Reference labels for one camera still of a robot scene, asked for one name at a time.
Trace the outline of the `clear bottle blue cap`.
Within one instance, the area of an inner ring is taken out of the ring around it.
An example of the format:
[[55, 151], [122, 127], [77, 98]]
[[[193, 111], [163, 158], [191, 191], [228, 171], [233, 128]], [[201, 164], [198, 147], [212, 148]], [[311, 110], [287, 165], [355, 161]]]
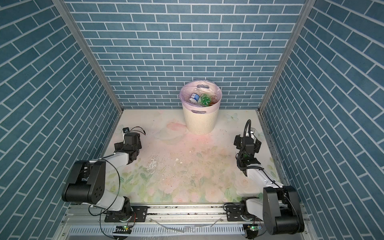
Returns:
[[198, 104], [199, 100], [200, 100], [200, 96], [196, 93], [192, 93], [189, 98], [189, 102], [192, 104]]

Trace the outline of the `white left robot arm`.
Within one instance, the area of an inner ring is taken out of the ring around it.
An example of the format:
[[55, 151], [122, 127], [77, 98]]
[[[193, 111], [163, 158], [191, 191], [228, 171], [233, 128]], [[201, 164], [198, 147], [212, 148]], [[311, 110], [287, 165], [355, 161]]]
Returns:
[[76, 161], [68, 175], [62, 192], [62, 200], [70, 203], [86, 203], [130, 216], [130, 200], [105, 189], [106, 173], [116, 171], [135, 161], [142, 148], [140, 133], [124, 129], [123, 141], [114, 144], [115, 151], [98, 160]]

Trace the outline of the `aluminium front rail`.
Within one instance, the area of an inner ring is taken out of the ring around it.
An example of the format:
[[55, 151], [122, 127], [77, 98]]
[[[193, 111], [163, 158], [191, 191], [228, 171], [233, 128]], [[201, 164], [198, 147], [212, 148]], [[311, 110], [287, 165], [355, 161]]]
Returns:
[[[215, 221], [227, 223], [229, 213], [223, 204], [133, 204], [140, 224], [211, 224]], [[86, 205], [71, 205], [63, 219], [67, 225], [96, 225], [104, 222], [105, 215], [96, 217], [99, 211]]]

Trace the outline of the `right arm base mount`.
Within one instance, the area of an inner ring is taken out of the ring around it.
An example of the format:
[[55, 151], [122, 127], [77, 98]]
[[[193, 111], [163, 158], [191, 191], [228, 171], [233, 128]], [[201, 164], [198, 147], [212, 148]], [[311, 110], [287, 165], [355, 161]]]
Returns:
[[262, 219], [246, 211], [246, 207], [240, 203], [225, 203], [223, 209], [226, 212], [228, 222], [252, 222], [262, 221]]

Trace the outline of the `brown drink bottle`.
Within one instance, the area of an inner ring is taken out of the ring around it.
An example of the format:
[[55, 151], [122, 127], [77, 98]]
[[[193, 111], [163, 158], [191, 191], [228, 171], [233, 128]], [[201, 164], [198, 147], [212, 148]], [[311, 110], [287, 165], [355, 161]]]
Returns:
[[217, 96], [211, 96], [211, 103], [210, 105], [215, 105], [216, 103], [218, 103], [219, 99]]

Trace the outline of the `white bin with pink liner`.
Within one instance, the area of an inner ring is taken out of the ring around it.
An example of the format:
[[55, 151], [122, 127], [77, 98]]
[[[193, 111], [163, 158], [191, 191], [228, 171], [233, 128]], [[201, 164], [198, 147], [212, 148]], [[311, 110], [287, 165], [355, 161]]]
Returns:
[[[208, 94], [217, 96], [219, 101], [215, 105], [203, 107], [201, 101], [198, 104], [189, 102], [192, 93]], [[208, 80], [195, 80], [183, 86], [179, 93], [182, 102], [184, 117], [188, 130], [195, 135], [209, 134], [215, 127], [220, 104], [222, 101], [222, 90], [213, 82]]]

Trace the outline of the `green soda bottle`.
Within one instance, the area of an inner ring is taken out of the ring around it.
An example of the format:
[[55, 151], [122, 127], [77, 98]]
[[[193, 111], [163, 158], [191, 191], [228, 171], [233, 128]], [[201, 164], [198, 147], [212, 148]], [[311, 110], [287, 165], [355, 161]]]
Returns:
[[211, 97], [208, 94], [202, 94], [200, 97], [201, 105], [203, 107], [209, 107], [211, 105]]

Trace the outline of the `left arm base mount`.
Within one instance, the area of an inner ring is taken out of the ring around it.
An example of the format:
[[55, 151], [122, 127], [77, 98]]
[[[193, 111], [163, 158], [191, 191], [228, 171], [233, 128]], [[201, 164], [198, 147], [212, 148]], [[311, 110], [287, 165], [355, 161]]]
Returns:
[[148, 206], [123, 207], [121, 211], [108, 211], [104, 221], [106, 223], [143, 223], [146, 220]]

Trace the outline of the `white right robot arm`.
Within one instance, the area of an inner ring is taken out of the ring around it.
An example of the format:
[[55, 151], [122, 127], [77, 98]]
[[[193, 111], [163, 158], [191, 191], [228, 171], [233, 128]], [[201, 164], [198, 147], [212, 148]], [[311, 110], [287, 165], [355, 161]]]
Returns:
[[304, 218], [296, 189], [275, 180], [255, 157], [261, 142], [248, 135], [237, 135], [234, 145], [239, 150], [237, 167], [246, 177], [263, 187], [262, 199], [249, 197], [240, 202], [242, 214], [262, 220], [270, 235], [304, 232]]

